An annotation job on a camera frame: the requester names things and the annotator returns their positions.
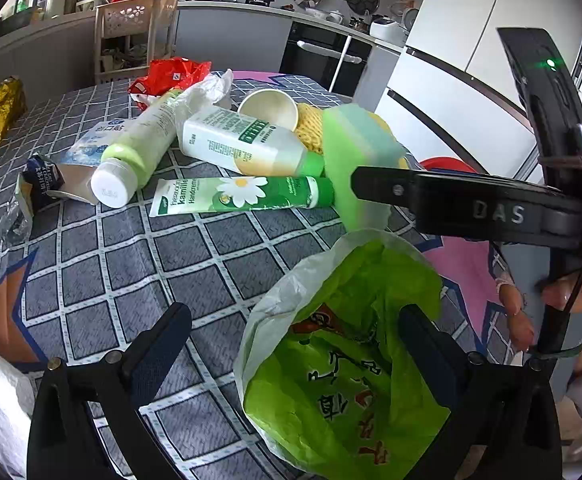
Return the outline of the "green white plastic bag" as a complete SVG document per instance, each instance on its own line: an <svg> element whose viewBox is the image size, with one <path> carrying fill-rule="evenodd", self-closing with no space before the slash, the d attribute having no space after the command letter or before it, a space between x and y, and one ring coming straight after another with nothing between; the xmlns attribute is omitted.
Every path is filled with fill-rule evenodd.
<svg viewBox="0 0 582 480"><path fill-rule="evenodd" d="M400 310L440 314L442 281L401 237L343 235L248 317L233 371L268 450L328 479L402 479L447 418L398 334Z"/></svg>

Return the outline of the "green hand cream tube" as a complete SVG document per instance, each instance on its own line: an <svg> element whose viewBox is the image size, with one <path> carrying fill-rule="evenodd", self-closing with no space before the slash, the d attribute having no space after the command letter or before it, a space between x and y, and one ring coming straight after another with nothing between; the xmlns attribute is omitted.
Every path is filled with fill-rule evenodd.
<svg viewBox="0 0 582 480"><path fill-rule="evenodd" d="M328 208L334 188L327 178L234 177L159 180L151 218L176 214Z"/></svg>

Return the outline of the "light green white-cap bottle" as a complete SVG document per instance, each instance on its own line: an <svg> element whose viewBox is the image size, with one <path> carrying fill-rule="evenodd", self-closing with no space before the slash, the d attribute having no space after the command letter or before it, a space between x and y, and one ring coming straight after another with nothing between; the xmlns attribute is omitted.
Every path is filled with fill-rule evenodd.
<svg viewBox="0 0 582 480"><path fill-rule="evenodd" d="M122 208L149 182L175 139L175 101L181 93L165 93L104 150L90 179L92 192L101 204Z"/></svg>

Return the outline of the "green sponge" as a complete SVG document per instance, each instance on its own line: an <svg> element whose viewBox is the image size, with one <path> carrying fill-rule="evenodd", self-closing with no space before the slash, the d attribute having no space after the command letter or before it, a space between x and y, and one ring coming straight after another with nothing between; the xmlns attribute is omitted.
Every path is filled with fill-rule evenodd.
<svg viewBox="0 0 582 480"><path fill-rule="evenodd" d="M391 207L356 197L350 178L357 167L409 169L408 151L376 114L357 104L322 111L324 174L334 188L334 208L347 232L385 230Z"/></svg>

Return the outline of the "blue white plaster box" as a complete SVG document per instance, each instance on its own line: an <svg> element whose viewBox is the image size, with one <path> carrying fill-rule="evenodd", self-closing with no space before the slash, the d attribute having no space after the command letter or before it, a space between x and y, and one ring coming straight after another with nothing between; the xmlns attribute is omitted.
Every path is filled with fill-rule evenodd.
<svg viewBox="0 0 582 480"><path fill-rule="evenodd" d="M120 118L98 122L65 152L61 159L62 164L97 167L104 151L118 139L131 123L131 119Z"/></svg>

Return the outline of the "white green lotion bottle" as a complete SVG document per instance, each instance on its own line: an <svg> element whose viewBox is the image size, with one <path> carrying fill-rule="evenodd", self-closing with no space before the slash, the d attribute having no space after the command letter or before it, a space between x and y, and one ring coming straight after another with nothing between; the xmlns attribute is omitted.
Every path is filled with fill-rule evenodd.
<svg viewBox="0 0 582 480"><path fill-rule="evenodd" d="M216 105L186 119L178 141L182 154L244 176L319 178L324 170L293 131Z"/></svg>

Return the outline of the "yellow sponge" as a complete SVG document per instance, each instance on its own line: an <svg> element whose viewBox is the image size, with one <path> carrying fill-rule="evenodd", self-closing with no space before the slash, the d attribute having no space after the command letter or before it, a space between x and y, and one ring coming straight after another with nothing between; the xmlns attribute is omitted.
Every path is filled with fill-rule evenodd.
<svg viewBox="0 0 582 480"><path fill-rule="evenodd" d="M298 103L297 109L296 136L309 151L327 160L345 155L363 160L399 158L405 153L387 123L358 104L318 108Z"/></svg>

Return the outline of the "red snack bag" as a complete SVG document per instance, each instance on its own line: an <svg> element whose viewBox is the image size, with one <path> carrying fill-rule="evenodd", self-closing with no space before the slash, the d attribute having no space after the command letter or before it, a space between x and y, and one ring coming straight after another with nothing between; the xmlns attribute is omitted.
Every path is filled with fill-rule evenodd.
<svg viewBox="0 0 582 480"><path fill-rule="evenodd" d="M202 81L212 68L212 63L195 62L188 58L163 58L153 60L146 76L139 77L128 87L131 101L142 112L167 91L186 90Z"/></svg>

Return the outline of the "white paper cup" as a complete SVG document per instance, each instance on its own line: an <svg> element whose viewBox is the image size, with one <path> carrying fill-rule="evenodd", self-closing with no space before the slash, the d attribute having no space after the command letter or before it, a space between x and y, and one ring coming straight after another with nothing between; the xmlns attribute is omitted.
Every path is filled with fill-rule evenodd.
<svg viewBox="0 0 582 480"><path fill-rule="evenodd" d="M238 112L288 130L294 130L300 119L295 101L278 89L259 89L249 93L239 105Z"/></svg>

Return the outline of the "red plastic stool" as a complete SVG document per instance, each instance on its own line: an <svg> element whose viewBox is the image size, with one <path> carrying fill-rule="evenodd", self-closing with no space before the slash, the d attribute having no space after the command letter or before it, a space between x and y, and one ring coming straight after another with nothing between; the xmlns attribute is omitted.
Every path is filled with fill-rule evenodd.
<svg viewBox="0 0 582 480"><path fill-rule="evenodd" d="M440 156L423 159L420 166L428 171L460 172L460 174L478 174L478 171L461 159Z"/></svg>

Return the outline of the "white refrigerator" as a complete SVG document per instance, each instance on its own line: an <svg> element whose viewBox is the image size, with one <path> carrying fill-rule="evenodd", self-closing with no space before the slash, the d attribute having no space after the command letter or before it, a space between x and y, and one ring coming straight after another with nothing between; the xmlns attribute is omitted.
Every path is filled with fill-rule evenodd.
<svg viewBox="0 0 582 480"><path fill-rule="evenodd" d="M582 0L423 0L376 114L419 162L455 157L540 183L501 27L545 29L582 101Z"/></svg>

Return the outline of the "white rice cooker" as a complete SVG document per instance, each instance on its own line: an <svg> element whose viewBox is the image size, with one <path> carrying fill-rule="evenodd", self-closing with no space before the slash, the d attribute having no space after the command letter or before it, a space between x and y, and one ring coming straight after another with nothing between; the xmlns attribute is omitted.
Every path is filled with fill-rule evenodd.
<svg viewBox="0 0 582 480"><path fill-rule="evenodd" d="M369 28L371 37L402 47L407 40L408 32L401 22L395 21L388 16L375 18Z"/></svg>

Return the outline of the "black built-in oven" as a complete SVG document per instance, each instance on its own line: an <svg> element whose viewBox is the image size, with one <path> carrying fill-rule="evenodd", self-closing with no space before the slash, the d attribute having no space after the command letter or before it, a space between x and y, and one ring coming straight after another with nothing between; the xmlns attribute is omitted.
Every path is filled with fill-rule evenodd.
<svg viewBox="0 0 582 480"><path fill-rule="evenodd" d="M329 90L346 37L329 29L293 22L280 72L312 78ZM370 44L352 38L334 93L348 98L354 96L371 50Z"/></svg>

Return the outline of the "beige storage trolley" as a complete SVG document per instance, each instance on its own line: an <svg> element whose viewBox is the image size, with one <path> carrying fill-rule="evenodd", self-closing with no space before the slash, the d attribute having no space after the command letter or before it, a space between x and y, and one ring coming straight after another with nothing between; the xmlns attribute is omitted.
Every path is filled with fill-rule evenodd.
<svg viewBox="0 0 582 480"><path fill-rule="evenodd" d="M98 6L94 21L96 84L134 79L175 51L177 0L126 0Z"/></svg>

